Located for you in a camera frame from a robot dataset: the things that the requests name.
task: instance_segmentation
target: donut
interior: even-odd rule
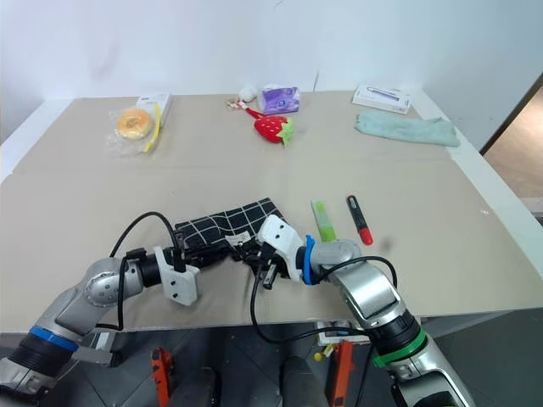
[[[128,140],[141,140],[153,127],[151,115],[143,109],[128,109],[117,120],[117,131]]]

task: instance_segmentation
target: wooden floor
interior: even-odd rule
[[[484,157],[519,198],[543,197],[543,88]]]

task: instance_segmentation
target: black cable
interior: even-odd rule
[[[358,395],[356,396],[355,407],[362,401],[362,395],[364,394],[364,385],[366,384],[367,371],[370,367],[370,359],[373,352],[373,344],[370,344],[370,348],[367,351],[366,362],[364,362],[364,371],[362,372],[362,380],[360,382],[360,388],[358,389]]]
[[[117,250],[119,250],[120,244],[123,242],[123,240],[125,240],[126,235],[128,235],[128,233],[130,233],[130,231],[134,228],[134,226],[137,225],[141,220],[148,218],[149,216],[156,216],[160,220],[162,220],[162,222],[166,226],[166,229],[168,230],[168,233],[170,233],[171,244],[173,244],[174,248],[179,249],[179,242],[176,239],[176,234],[173,231],[173,227],[171,227],[171,223],[160,212],[151,211],[151,212],[146,212],[143,215],[139,215],[135,220],[132,221],[130,225],[128,225],[125,231],[123,231],[122,234],[120,235],[119,240],[117,240],[117,243],[113,247],[113,250],[111,250],[109,257],[115,257],[115,254],[117,253]]]
[[[160,220],[162,220],[162,223],[164,223],[164,225],[166,226],[166,229],[168,230],[168,233],[170,234],[171,244],[173,244],[173,247],[175,249],[179,249],[179,242],[176,239],[176,235],[173,231],[173,227],[171,227],[171,223],[160,212],[151,211],[151,212],[146,212],[143,215],[139,215],[135,220],[132,221],[130,225],[128,225],[125,231],[123,231],[122,234],[120,235],[119,239],[117,240],[117,243],[113,247],[113,250],[111,250],[109,257],[114,257],[116,255],[117,250],[119,250],[119,246],[125,240],[128,233],[130,233],[130,231],[134,228],[134,226],[137,225],[141,220],[148,218],[149,216],[156,216]],[[120,269],[119,269],[119,287],[118,287],[118,292],[117,292],[117,324],[118,325],[96,324],[97,328],[106,328],[106,329],[113,329],[115,331],[122,331],[125,327],[124,315],[122,312],[122,305],[124,301],[124,292],[125,292],[126,264],[127,264],[127,258],[125,256],[122,258],[122,261],[120,262]]]
[[[304,337],[310,337],[311,335],[316,335],[317,333],[321,333],[321,332],[348,332],[350,335],[365,335],[366,334],[364,331],[360,331],[354,328],[328,326],[324,328],[313,329],[311,331],[303,332],[298,335],[294,335],[292,337],[287,337],[284,339],[275,339],[275,338],[267,337],[264,334],[264,332],[262,332],[262,330],[260,329],[258,322],[256,320],[256,313],[255,313],[256,293],[258,291],[258,284],[260,282],[261,272],[262,272],[262,266],[260,265],[255,274],[255,282],[253,283],[253,292],[251,293],[249,311],[251,314],[251,322],[253,323],[253,327],[255,328],[256,333],[265,342],[274,343],[274,344],[288,343],[288,342],[297,341],[299,339],[303,339]]]
[[[124,315],[122,313],[122,302],[123,302],[123,292],[125,291],[125,268],[126,268],[126,257],[122,258],[122,261],[120,262],[120,269],[119,269],[119,288],[117,292],[117,324],[119,325],[112,325],[112,324],[96,324],[97,328],[106,328],[106,329],[113,329],[115,331],[122,331],[125,329],[125,319]]]
[[[330,276],[332,273],[334,273],[336,270],[339,270],[346,265],[353,265],[354,263],[360,263],[361,261],[367,261],[367,260],[376,260],[380,261],[381,263],[385,263],[389,269],[390,274],[392,275],[392,285],[395,288],[398,288],[398,276],[396,275],[396,270],[392,263],[390,263],[388,260],[386,260],[384,257],[380,256],[362,256],[362,257],[356,257],[354,259],[346,260],[342,263],[336,264],[335,266],[329,268],[326,270],[323,274],[321,274],[319,277],[317,277],[316,281],[313,282],[313,284],[318,284],[322,280],[324,280],[326,277]]]

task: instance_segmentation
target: green ring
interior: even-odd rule
[[[388,363],[394,360],[404,359],[412,354],[414,351],[419,349],[420,346],[424,343],[425,339],[426,332],[421,328],[421,331],[418,333],[415,339],[412,340],[412,342],[404,346],[402,349],[395,350],[394,352],[391,352],[389,354],[378,354],[373,359],[373,364],[376,367],[385,367]]]

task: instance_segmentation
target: strawberry toy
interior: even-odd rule
[[[287,147],[292,138],[292,120],[283,116],[266,116],[250,108],[245,111],[256,118],[255,129],[268,142],[283,142]]]

